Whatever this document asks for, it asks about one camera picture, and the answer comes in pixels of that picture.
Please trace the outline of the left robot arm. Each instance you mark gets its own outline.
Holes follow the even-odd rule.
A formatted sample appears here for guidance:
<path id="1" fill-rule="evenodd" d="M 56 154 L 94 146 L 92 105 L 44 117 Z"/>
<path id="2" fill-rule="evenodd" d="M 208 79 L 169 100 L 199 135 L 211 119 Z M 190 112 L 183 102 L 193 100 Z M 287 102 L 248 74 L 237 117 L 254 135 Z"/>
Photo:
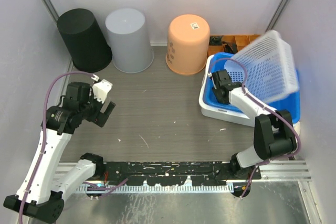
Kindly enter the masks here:
<path id="1" fill-rule="evenodd" d="M 69 196 L 87 179 L 101 179 L 105 174 L 103 158 L 85 153 L 69 172 L 54 181 L 62 153 L 82 121 L 103 127 L 115 107 L 110 102 L 101 112 L 112 84 L 103 79 L 93 85 L 68 84 L 62 103 L 46 112 L 38 149 L 26 178 L 14 195 L 6 196 L 3 206 L 45 223 L 54 223 Z"/>

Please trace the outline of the blue perforated basket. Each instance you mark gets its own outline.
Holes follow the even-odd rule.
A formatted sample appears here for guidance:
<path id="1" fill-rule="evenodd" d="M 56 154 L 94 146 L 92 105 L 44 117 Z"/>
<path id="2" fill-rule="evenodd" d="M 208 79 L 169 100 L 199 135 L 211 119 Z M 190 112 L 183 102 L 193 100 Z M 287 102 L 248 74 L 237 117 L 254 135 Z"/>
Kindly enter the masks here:
<path id="1" fill-rule="evenodd" d="M 243 82 L 247 70 L 246 88 L 265 103 L 286 98 L 299 90 L 299 81 L 291 46 L 280 33 L 269 30 L 227 60 L 224 69 L 234 82 Z"/>

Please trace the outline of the black bucket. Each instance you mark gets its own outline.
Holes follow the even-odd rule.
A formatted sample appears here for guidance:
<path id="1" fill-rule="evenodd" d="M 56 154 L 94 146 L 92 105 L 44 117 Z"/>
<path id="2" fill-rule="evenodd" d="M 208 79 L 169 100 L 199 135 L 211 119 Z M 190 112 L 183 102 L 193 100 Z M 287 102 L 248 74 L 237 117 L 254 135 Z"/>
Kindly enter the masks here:
<path id="1" fill-rule="evenodd" d="M 91 11 L 71 9 L 58 18 L 57 28 L 78 70 L 94 73 L 109 65 L 112 51 Z"/>

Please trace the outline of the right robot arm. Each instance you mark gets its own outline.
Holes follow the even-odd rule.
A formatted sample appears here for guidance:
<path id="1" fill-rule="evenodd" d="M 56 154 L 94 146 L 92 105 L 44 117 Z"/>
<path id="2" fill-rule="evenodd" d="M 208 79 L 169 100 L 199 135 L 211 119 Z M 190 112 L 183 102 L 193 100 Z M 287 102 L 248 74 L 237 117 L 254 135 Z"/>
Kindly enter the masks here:
<path id="1" fill-rule="evenodd" d="M 233 177 L 241 179 L 249 167 L 271 158 L 290 156 L 300 149 L 299 135 L 287 110 L 276 110 L 252 95 L 241 82 L 233 82 L 226 70 L 210 74 L 213 92 L 218 102 L 239 108 L 254 119 L 253 145 L 234 154 L 229 162 Z"/>

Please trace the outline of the orange bucket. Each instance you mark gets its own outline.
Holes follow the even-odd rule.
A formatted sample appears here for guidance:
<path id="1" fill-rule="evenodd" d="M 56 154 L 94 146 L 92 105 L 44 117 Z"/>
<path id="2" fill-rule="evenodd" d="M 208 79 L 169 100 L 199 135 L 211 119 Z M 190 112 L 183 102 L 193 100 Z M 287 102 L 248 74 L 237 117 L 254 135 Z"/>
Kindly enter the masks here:
<path id="1" fill-rule="evenodd" d="M 174 18 L 168 28 L 167 66 L 181 75 L 194 75 L 206 65 L 210 27 L 193 14 Z"/>

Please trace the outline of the grey bucket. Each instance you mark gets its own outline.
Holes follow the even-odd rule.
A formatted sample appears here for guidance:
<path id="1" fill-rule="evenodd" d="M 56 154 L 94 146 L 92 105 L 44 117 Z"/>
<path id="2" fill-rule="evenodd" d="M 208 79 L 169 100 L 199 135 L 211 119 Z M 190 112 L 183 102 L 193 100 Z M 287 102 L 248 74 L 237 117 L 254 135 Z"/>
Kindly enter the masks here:
<path id="1" fill-rule="evenodd" d="M 112 11 L 105 20 L 112 62 L 125 73 L 139 73 L 153 62 L 145 15 L 133 8 Z"/>

